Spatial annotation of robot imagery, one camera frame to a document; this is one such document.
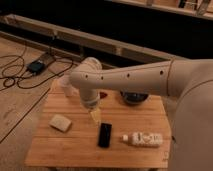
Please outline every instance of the table leg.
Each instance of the table leg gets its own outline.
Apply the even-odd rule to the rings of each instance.
[[[151,168],[148,171],[158,171],[158,169],[157,168]]]
[[[47,167],[50,171],[58,171],[56,167]]]

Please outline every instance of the plastic bottle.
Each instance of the plastic bottle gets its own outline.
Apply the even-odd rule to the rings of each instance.
[[[163,137],[159,133],[134,132],[131,135],[123,135],[123,142],[141,147],[159,147],[163,143]]]

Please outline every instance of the wooden tabletop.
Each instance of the wooden tabletop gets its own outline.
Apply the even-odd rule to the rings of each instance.
[[[78,93],[65,97],[57,80],[54,80],[26,157],[26,165],[166,168],[171,134],[161,98],[149,96],[141,105],[130,107],[125,105],[119,92],[103,91],[108,96],[100,102],[102,122],[112,124],[109,148],[97,146],[99,127],[81,106]],[[73,125],[67,133],[49,126],[55,114],[72,120]],[[121,142],[123,134],[136,131],[161,133],[164,142],[159,148],[132,147]]]

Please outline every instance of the white sponge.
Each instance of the white sponge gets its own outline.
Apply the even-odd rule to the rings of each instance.
[[[62,132],[66,132],[72,124],[72,121],[62,115],[54,115],[49,124]]]

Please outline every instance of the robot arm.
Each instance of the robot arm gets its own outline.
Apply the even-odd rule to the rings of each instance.
[[[168,170],[213,170],[213,60],[102,70],[98,60],[87,58],[72,70],[70,81],[87,108],[97,104],[98,89],[177,97]]]
[[[95,58],[87,58],[70,74],[82,103],[92,108],[99,100],[98,89],[179,97],[200,61],[168,61],[120,69],[102,70]]]

